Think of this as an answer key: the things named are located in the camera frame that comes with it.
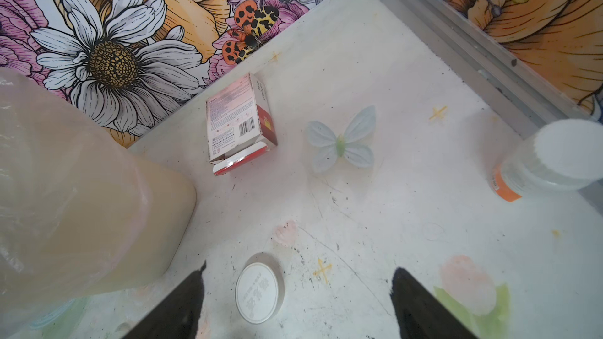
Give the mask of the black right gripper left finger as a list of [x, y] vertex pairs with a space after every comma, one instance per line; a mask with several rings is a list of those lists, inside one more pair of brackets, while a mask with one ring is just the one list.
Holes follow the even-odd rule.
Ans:
[[123, 339], [195, 338], [204, 303], [203, 272], [206, 267], [207, 262], [204, 262], [200, 269], [193, 271]]

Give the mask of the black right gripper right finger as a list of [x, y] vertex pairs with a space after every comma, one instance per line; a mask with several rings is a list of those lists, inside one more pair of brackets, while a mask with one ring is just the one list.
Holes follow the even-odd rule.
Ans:
[[476, 338], [405, 268], [395, 270], [390, 298], [401, 338]]

